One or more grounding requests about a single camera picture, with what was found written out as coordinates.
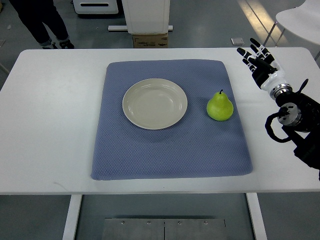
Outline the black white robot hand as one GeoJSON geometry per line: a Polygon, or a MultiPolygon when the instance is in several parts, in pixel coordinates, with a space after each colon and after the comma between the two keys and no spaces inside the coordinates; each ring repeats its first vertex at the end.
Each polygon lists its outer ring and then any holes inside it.
{"type": "Polygon", "coordinates": [[[256,85],[266,91],[267,84],[272,80],[272,76],[280,74],[282,70],[266,47],[254,38],[250,38],[250,42],[250,48],[253,53],[241,47],[238,47],[236,50],[242,56],[242,62],[251,71],[251,76],[256,85]]]}

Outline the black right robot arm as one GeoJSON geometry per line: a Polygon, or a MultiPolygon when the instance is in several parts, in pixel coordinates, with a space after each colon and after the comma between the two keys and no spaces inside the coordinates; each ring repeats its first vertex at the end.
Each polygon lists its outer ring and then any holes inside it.
{"type": "Polygon", "coordinates": [[[273,87],[270,96],[279,107],[278,112],[267,117],[265,129],[271,139],[278,143],[292,141],[296,148],[294,155],[310,168],[320,169],[320,104],[302,93],[308,83],[306,79],[300,89],[294,92],[288,83],[273,87]],[[277,119],[286,138],[279,138],[272,129],[277,119]]]}

